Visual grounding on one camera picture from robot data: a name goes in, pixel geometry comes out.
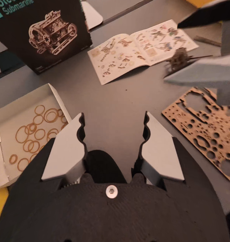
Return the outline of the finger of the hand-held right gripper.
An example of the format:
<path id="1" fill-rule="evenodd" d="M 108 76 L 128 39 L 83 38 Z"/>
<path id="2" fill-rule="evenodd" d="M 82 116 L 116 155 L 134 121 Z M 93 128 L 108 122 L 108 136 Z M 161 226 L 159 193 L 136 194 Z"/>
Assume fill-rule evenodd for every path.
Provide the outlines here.
<path id="1" fill-rule="evenodd" d="M 217 89 L 217 103 L 230 106 L 230 55 L 199 59 L 169 73 L 164 81 L 181 86 Z"/>
<path id="2" fill-rule="evenodd" d="M 221 56 L 230 54 L 230 21 L 222 23 Z"/>

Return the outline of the dark teal object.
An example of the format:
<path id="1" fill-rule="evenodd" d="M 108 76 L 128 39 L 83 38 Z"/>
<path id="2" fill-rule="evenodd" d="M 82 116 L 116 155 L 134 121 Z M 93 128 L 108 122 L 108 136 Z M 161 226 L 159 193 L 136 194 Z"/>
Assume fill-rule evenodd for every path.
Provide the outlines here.
<path id="1" fill-rule="evenodd" d="M 4 50 L 0 52 L 0 72 L 16 70 L 25 66 L 25 63 L 13 52 Z"/>

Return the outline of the open instruction booklet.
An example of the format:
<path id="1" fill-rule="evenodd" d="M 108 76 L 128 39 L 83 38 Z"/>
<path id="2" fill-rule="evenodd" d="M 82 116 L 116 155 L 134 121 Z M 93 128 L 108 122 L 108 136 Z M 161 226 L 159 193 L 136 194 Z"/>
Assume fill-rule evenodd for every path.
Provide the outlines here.
<path id="1" fill-rule="evenodd" d="M 88 51 L 88 56 L 101 85 L 105 85 L 127 72 L 153 66 L 169 60 L 179 48 L 187 52 L 199 46 L 174 20 L 135 32 L 119 34 Z"/>

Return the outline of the wooden model gear assembly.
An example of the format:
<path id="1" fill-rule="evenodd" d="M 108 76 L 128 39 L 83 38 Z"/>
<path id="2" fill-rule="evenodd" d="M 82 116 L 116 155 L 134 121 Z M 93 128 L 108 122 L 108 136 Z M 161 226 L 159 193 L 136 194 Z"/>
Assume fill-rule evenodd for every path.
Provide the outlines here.
<path id="1" fill-rule="evenodd" d="M 167 75 L 165 77 L 168 77 L 169 75 L 182 70 L 183 68 L 191 65 L 192 63 L 196 62 L 199 59 L 208 58 L 208 57 L 213 57 L 213 55 L 199 56 L 199 57 L 189 56 L 187 49 L 185 47 L 180 47 L 176 49 L 174 55 L 167 60 L 167 62 L 169 62 L 170 64 L 170 68 L 168 69 Z"/>

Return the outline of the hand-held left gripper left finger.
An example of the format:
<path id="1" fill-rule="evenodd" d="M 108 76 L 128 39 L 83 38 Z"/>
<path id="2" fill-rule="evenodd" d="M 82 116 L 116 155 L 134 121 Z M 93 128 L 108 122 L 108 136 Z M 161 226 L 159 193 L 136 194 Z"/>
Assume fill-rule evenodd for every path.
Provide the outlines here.
<path id="1" fill-rule="evenodd" d="M 68 184 L 78 183 L 85 173 L 84 160 L 88 154 L 85 138 L 85 118 L 79 113 L 56 136 L 48 157 L 42 181 L 63 178 Z"/>

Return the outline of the pile of tan rubber bands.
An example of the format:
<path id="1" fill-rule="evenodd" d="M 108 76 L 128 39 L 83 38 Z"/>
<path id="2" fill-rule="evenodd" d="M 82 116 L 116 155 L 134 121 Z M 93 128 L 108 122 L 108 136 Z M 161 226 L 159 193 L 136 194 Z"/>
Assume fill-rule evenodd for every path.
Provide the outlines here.
<path id="1" fill-rule="evenodd" d="M 68 125 L 61 108 L 37 105 L 28 122 L 20 126 L 15 133 L 18 150 L 10 153 L 9 164 L 23 172 L 48 141 Z"/>

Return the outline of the black model kit box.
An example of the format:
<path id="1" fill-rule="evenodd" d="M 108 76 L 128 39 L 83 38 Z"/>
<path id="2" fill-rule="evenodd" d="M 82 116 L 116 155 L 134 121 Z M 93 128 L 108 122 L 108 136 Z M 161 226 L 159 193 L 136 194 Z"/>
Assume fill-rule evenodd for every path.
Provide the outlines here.
<path id="1" fill-rule="evenodd" d="M 78 0 L 0 0 L 0 42 L 37 75 L 92 45 Z"/>

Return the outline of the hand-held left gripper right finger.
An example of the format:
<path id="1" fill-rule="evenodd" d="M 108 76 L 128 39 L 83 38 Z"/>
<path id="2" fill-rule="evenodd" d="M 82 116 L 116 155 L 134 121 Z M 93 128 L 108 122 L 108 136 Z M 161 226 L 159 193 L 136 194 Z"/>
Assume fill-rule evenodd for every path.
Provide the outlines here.
<path id="1" fill-rule="evenodd" d="M 185 178 L 173 137 L 148 111 L 144 118 L 143 138 L 139 149 L 142 160 L 140 171 L 146 177 L 147 184 L 159 185 L 162 179 L 183 182 Z"/>

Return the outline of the dark wooden strip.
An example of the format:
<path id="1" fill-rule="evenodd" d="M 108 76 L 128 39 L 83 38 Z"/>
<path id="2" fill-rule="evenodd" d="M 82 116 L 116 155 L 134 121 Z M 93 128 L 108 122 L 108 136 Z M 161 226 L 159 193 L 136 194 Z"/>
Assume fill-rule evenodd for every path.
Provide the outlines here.
<path id="1" fill-rule="evenodd" d="M 222 44 L 220 42 L 213 41 L 213 40 L 210 40 L 208 38 L 201 37 L 201 36 L 195 36 L 194 37 L 194 41 L 210 44 L 210 45 L 217 46 L 217 47 L 221 47 L 222 46 Z"/>

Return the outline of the white cardboard box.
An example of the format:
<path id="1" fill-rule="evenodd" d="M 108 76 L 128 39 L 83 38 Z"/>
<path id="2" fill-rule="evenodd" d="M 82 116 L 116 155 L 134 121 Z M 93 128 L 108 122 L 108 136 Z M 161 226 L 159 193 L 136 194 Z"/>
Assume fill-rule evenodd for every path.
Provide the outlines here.
<path id="1" fill-rule="evenodd" d="M 16 182 L 22 173 L 8 162 L 10 153 L 18 150 L 14 136 L 16 130 L 28 122 L 32 110 L 40 104 L 61 108 L 68 123 L 72 120 L 58 92 L 49 83 L 0 108 L 0 188 Z"/>

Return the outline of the laser-cut wooden parts sheet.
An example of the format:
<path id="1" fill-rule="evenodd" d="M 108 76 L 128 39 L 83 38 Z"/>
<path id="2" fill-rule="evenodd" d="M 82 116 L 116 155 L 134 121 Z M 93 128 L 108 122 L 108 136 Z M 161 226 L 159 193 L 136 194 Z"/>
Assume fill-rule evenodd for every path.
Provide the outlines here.
<path id="1" fill-rule="evenodd" d="M 205 111 L 189 106 L 186 98 L 190 95 L 203 101 Z M 230 106 L 218 105 L 216 100 L 210 89 L 192 87 L 162 115 L 230 181 L 230 174 L 223 170 L 230 163 Z"/>

